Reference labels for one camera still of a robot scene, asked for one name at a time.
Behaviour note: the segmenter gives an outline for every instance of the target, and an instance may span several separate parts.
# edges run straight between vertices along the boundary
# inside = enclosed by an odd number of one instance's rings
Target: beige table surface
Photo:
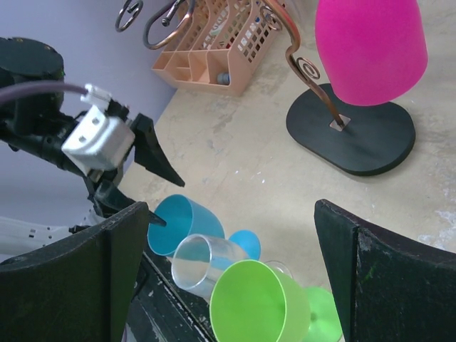
[[[456,252],[456,5],[440,0],[425,6],[429,66],[421,82],[395,101],[410,111],[417,141],[393,171],[351,177],[294,142],[285,117],[307,87],[285,61],[289,37],[281,33],[241,98],[179,90],[168,105],[156,131],[185,188],[133,165],[121,189],[152,210],[182,193],[210,208],[227,235],[254,230],[261,259],[282,261],[303,286],[329,288],[313,219],[322,198]],[[303,48],[302,56],[323,72],[315,50]],[[323,75],[321,83],[326,81]]]

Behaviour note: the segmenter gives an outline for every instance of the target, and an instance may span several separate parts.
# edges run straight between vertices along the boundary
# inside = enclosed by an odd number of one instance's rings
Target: purple cable
[[[79,85],[68,84],[62,81],[23,82],[0,88],[0,106],[7,102],[15,101],[19,98],[25,98],[31,95],[62,92],[85,95],[87,94],[87,89]]]

